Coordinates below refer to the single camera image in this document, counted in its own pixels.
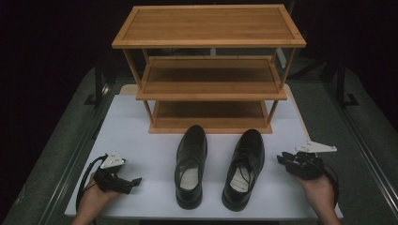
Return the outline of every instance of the floor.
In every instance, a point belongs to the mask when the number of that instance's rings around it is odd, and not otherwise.
[[[312,63],[297,57],[292,73]],[[346,71],[345,92],[359,105],[342,109],[335,100],[335,81],[318,78],[324,65],[300,79],[288,79],[301,116],[313,141],[338,146],[321,154],[339,175],[343,224],[398,224],[389,194],[398,185],[398,134],[363,90],[359,78]],[[113,95],[132,78],[105,84],[103,101],[95,108],[87,98],[95,95],[95,70],[84,77],[51,139],[27,179],[4,224],[70,224],[64,211],[78,184],[85,160],[100,130]],[[139,224],[139,219],[100,217],[98,224]],[[312,225],[316,221],[280,221],[282,225]]]

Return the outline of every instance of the shoe rack shelf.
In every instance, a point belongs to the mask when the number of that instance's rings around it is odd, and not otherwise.
[[[272,133],[270,121],[296,48],[305,41],[283,5],[134,7],[113,48],[122,49],[150,119],[149,132]],[[148,49],[270,48],[272,55],[156,56]],[[277,48],[290,49],[283,74]],[[142,49],[138,75],[131,49]],[[154,100],[153,110],[148,101]],[[265,100],[272,100],[268,111]]]

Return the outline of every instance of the black leather shoe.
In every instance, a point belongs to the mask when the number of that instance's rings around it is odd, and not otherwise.
[[[257,177],[264,166],[263,137],[249,129],[240,137],[228,169],[222,203],[232,211],[243,210],[252,195]]]
[[[202,202],[202,177],[207,156],[205,131],[190,127],[176,152],[176,201],[181,208],[193,209]]]

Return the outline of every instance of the white sheet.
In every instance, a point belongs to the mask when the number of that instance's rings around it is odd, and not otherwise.
[[[266,102],[270,109],[271,101]],[[100,130],[81,178],[88,164],[105,153],[117,151],[127,160],[118,176],[132,180],[143,177],[130,195],[111,202],[103,216],[115,218],[196,218],[292,220],[316,218],[304,192],[280,165],[276,156],[282,151],[295,154],[295,146],[308,140],[294,103],[280,101],[272,119],[272,134],[263,134],[266,162],[255,184],[251,199],[243,211],[232,212],[222,204],[222,189],[227,169],[240,135],[207,135],[207,161],[203,177],[203,200],[193,210],[176,203],[174,170],[176,150],[182,134],[149,134],[149,121],[143,102],[135,96],[115,96]],[[65,211],[74,216],[76,193]],[[341,218],[343,215],[336,207]]]

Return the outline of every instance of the robotic hand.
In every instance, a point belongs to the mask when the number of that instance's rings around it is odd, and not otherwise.
[[[293,155],[282,152],[277,158],[289,173],[303,180],[314,180],[325,173],[324,163],[315,153],[297,152]]]
[[[130,194],[133,187],[139,186],[142,178],[127,181],[117,177],[117,172],[124,164],[125,159],[121,158],[117,153],[106,155],[106,159],[97,168],[94,174],[94,180],[102,191],[113,190],[119,193]]]

